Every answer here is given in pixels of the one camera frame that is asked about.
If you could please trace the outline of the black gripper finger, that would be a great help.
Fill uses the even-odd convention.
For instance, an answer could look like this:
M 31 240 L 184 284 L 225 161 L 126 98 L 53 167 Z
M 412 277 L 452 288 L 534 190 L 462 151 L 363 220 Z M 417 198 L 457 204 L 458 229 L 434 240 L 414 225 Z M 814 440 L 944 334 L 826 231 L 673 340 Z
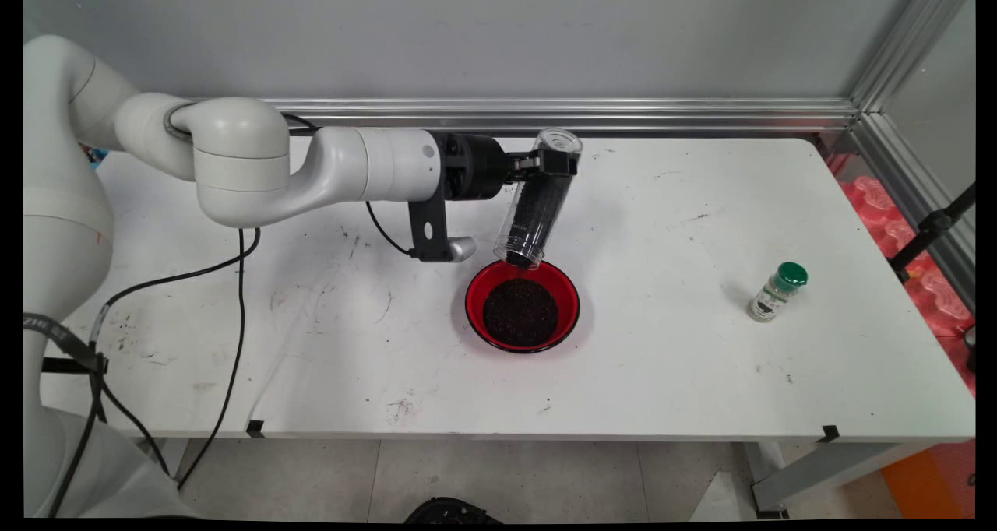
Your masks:
M 527 182 L 538 177 L 571 177 L 578 172 L 580 153 L 569 153 L 551 149 L 537 149 L 528 152 L 506 153 L 510 159 L 505 183 Z

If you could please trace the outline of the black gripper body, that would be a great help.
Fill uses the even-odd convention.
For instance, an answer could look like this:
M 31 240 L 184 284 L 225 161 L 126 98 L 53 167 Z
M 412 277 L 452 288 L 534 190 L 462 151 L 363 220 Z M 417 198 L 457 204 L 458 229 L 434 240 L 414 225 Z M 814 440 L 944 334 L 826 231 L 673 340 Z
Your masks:
M 446 201 L 494 198 L 513 172 L 513 159 L 484 135 L 432 131 L 439 149 L 442 197 Z

